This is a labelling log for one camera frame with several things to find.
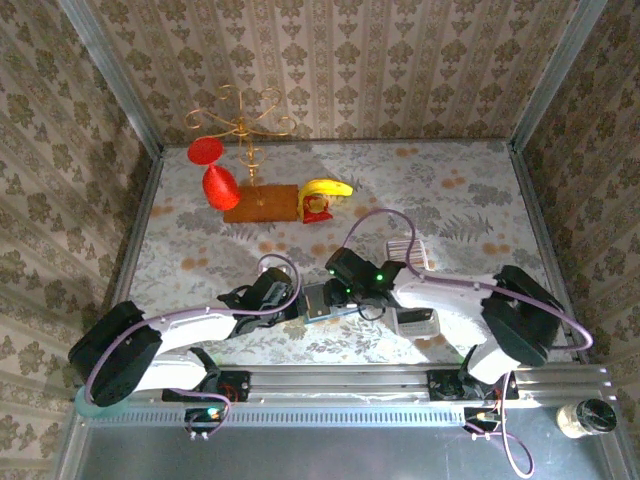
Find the small red object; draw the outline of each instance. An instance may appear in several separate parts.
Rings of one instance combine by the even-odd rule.
[[[329,201],[326,198],[310,195],[302,201],[302,223],[324,222],[330,220],[333,215],[329,213]]]
[[[202,177],[202,188],[209,205],[218,210],[231,210],[240,202],[240,190],[226,168],[209,165]]]
[[[191,144],[187,156],[196,165],[209,165],[218,160],[223,153],[224,145],[220,140],[212,137],[200,137]]]

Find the metal table surface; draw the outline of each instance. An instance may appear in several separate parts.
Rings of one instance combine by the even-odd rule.
[[[610,480],[595,437],[572,440],[555,409],[512,410],[509,430],[531,450],[540,480]],[[242,428],[190,442],[176,427],[95,429],[79,476],[86,480],[424,480],[516,478],[501,441],[460,427]],[[526,457],[512,446],[516,461]]]

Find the jar lid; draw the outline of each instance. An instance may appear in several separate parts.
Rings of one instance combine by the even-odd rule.
[[[592,398],[580,402],[576,407],[580,425],[588,432],[607,433],[616,428],[616,413],[607,402]]]

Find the glass jar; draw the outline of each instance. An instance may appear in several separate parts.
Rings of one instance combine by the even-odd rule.
[[[561,407],[556,414],[556,422],[569,438],[609,433],[617,425],[611,405],[597,398]]]

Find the wire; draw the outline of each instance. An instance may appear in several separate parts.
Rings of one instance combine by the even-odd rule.
[[[533,476],[533,472],[535,470],[535,465],[533,464],[533,457],[531,456],[531,452],[529,449],[524,446],[524,443],[520,441],[519,438],[516,438],[514,435],[509,435],[507,433],[507,407],[505,406],[507,402],[507,389],[509,388],[509,377],[511,376],[511,372],[506,373],[504,375],[504,382],[502,383],[502,401],[500,402],[500,420],[502,420],[502,426],[500,427],[500,433],[502,435],[502,445],[504,445],[504,452],[507,455],[507,460],[509,460],[509,464],[513,471],[516,472],[520,478],[531,478]],[[524,473],[520,468],[516,465],[515,460],[513,459],[513,455],[511,455],[511,448],[509,448],[509,438],[513,438],[516,442],[520,444],[520,446],[524,449],[527,457],[529,457],[529,471]]]
[[[502,398],[501,398],[501,402],[500,402],[500,423],[501,423],[500,431],[498,431],[498,432],[497,431],[487,432],[486,430],[481,429],[480,427],[478,427],[477,425],[474,425],[471,422],[466,422],[465,423],[465,427],[467,427],[470,430],[475,431],[479,435],[483,435],[483,436],[484,435],[489,435],[489,437],[497,437],[497,436],[502,437],[502,445],[504,447],[504,452],[505,452],[505,454],[507,456],[507,460],[509,461],[509,465],[511,465],[511,468],[513,469],[513,471],[520,478],[528,479],[528,478],[531,478],[533,476],[534,472],[535,472],[535,463],[533,461],[533,456],[531,455],[531,452],[526,447],[526,445],[522,442],[522,440],[520,440],[515,435],[512,435],[512,434],[507,432],[507,425],[506,425],[507,424],[507,416],[506,416],[505,403],[506,403],[506,399],[507,399],[507,388],[509,387],[509,378],[511,377],[511,373],[512,372],[509,372],[509,373],[505,374],[505,376],[504,376],[504,383],[503,383],[503,389],[502,389]],[[509,447],[509,440],[513,440],[518,445],[520,445],[520,447],[522,447],[522,449],[524,450],[524,453],[527,455],[527,459],[529,460],[529,471],[528,472],[524,473],[516,465],[516,462],[513,459],[513,455],[511,454],[511,448]]]
[[[224,390],[225,397],[227,397],[232,402],[238,401],[238,391],[233,385],[230,385],[228,383],[221,383],[218,386]]]
[[[222,420],[222,418],[227,415],[229,409],[225,406],[224,407],[224,412],[222,414],[222,416],[218,413],[216,413],[216,416],[211,416],[209,415],[209,412],[207,410],[201,410],[199,412],[194,412],[191,415],[189,415],[189,418],[187,420],[187,426],[185,427],[185,429],[187,430],[187,433],[189,434],[189,436],[195,440],[195,434],[194,432],[194,428],[202,428],[205,430],[210,430],[209,432],[206,432],[207,435],[211,434],[213,435],[214,433],[216,433],[218,431],[218,426],[219,426],[219,422]],[[199,417],[206,417],[206,422],[203,422],[199,419]],[[218,424],[211,428],[209,425],[207,425],[209,422],[209,420],[218,420]],[[194,423],[204,423],[205,425],[197,425],[194,426]]]
[[[116,339],[113,341],[113,343],[111,343],[111,345],[109,345],[105,349],[104,353],[100,356],[100,358],[98,359],[98,361],[94,365],[93,370],[91,370],[91,373],[89,374],[89,378],[87,379],[87,382],[85,383],[85,390],[84,390],[84,399],[85,399],[85,401],[89,405],[95,405],[95,403],[93,402],[93,397],[91,396],[91,387],[93,387],[93,383],[95,382],[96,377],[98,376],[98,373],[100,372],[100,369],[104,366],[105,362],[107,361],[109,356],[114,352],[114,350],[116,348],[118,348],[118,346],[122,342],[124,342],[128,337],[130,337],[132,333],[136,332],[137,330],[139,330],[139,329],[141,329],[143,327],[146,327],[146,326],[154,323],[158,319],[164,318],[166,321],[170,321],[172,319],[173,320],[183,320],[183,319],[193,318],[193,317],[197,317],[197,316],[217,315],[217,314],[224,314],[224,315],[236,315],[236,314],[238,314],[238,315],[272,315],[274,313],[281,312],[281,311],[285,310],[287,307],[289,307],[289,305],[291,305],[293,302],[296,301],[296,299],[298,298],[298,295],[300,294],[300,289],[301,289],[300,272],[298,271],[296,266],[288,258],[283,257],[282,255],[278,255],[277,253],[269,253],[269,254],[263,256],[260,260],[258,260],[258,262],[262,262],[262,260],[264,260],[265,258],[268,258],[268,257],[277,258],[277,259],[282,260],[283,262],[285,262],[287,265],[289,265],[289,267],[291,267],[291,270],[293,271],[293,273],[296,276],[296,289],[293,292],[293,295],[291,295],[291,298],[289,298],[289,300],[287,300],[283,305],[281,305],[279,307],[276,307],[276,308],[269,309],[269,310],[235,310],[235,309],[228,309],[228,308],[209,308],[209,307],[189,308],[189,309],[186,309],[186,310],[178,310],[176,312],[168,313],[166,315],[159,315],[157,317],[153,317],[153,318],[149,318],[149,319],[143,320],[140,323],[136,323],[135,325],[132,325],[131,327],[127,328],[118,337],[116,337]],[[217,395],[217,394],[213,394],[213,393],[189,392],[188,390],[181,390],[181,389],[172,389],[172,390],[174,392],[176,392],[176,393],[179,393],[180,395],[186,395],[185,393],[182,393],[182,392],[190,393],[190,395],[186,395],[186,396],[190,396],[190,397],[203,397],[203,398],[218,398],[218,397],[222,397],[222,395]]]
[[[224,414],[224,416],[220,419],[220,423],[218,423],[218,425],[216,425],[211,430],[211,432],[208,433],[208,435],[213,435],[214,433],[217,433],[218,430],[220,430],[220,427],[222,427],[222,425],[227,421],[227,418],[231,414],[231,402],[224,395],[219,395],[217,393],[207,393],[207,392],[191,392],[189,390],[183,390],[181,388],[172,388],[171,390],[173,390],[177,394],[183,395],[185,397],[211,398],[212,400],[220,400],[221,402],[223,402],[225,404],[225,414]],[[193,423],[193,420],[194,420],[195,416],[197,416],[197,415],[192,415],[189,418],[189,421],[187,422],[187,431],[189,433],[191,433],[193,431],[192,423]]]
[[[416,241],[416,227],[407,215],[405,215],[404,213],[398,212],[397,210],[392,210],[391,208],[379,208],[377,210],[372,210],[366,215],[360,217],[360,219],[353,224],[353,227],[351,227],[351,230],[349,230],[349,233],[347,233],[347,236],[344,239],[342,246],[344,247],[347,244],[347,242],[353,235],[353,232],[355,232],[355,230],[360,226],[362,222],[364,222],[367,218],[380,213],[397,215],[400,218],[402,218],[405,222],[407,222],[407,224],[409,225],[409,229],[411,230],[411,241],[409,242],[409,247],[407,248],[405,263],[407,264],[407,268],[409,269],[409,271],[413,273],[416,277],[418,277],[420,280],[426,280],[428,282],[440,283],[442,285],[449,285],[453,287],[467,287],[467,288],[473,288],[473,289],[490,290],[496,293],[500,293],[502,295],[506,295],[508,297],[519,300],[521,302],[528,303],[529,305],[533,305],[534,307],[537,307],[541,310],[544,310],[547,313],[550,313],[551,315],[556,316],[557,318],[559,318],[560,320],[568,324],[571,328],[576,330],[578,333],[580,333],[580,335],[583,338],[582,345],[552,346],[551,350],[577,352],[581,350],[587,350],[591,348],[591,346],[593,345],[593,337],[587,331],[586,328],[584,328],[580,323],[578,323],[575,319],[571,318],[569,315],[567,315],[563,311],[558,310],[557,308],[554,308],[550,305],[547,305],[546,303],[541,302],[540,300],[536,300],[535,298],[522,295],[518,292],[513,292],[506,288],[498,287],[497,285],[491,285],[489,283],[473,282],[471,280],[464,280],[461,278],[439,278],[439,277],[431,276],[428,273],[419,272],[411,264],[411,250],[413,248],[413,244]]]
[[[376,320],[380,320],[382,317],[384,317],[384,314],[387,313],[387,309],[386,308],[382,308],[382,313],[380,315],[378,315],[377,317],[374,318],[368,318],[364,316],[364,313],[362,313],[362,304],[358,305],[358,313],[360,314],[360,316],[362,318],[364,318],[366,321],[368,322],[375,322]]]

